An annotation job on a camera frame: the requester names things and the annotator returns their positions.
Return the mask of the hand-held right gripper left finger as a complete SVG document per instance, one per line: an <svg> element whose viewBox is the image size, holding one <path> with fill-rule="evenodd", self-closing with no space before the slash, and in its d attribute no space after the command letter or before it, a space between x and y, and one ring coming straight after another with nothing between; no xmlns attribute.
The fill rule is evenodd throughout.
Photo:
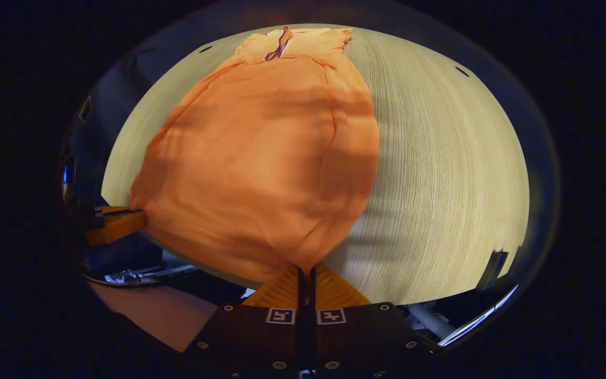
<svg viewBox="0 0 606 379"><path fill-rule="evenodd" d="M220 305L183 352L194 378L299 378L305 274L290 266L240 304Z"/></svg>

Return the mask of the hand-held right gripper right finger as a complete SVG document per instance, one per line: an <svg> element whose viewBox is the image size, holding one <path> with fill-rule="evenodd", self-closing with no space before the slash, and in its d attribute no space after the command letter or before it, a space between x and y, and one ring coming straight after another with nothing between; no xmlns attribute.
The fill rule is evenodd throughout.
<svg viewBox="0 0 606 379"><path fill-rule="evenodd" d="M371 302L325 264L310 272L308 293L314 378L414 378L440 355L395 304Z"/></svg>

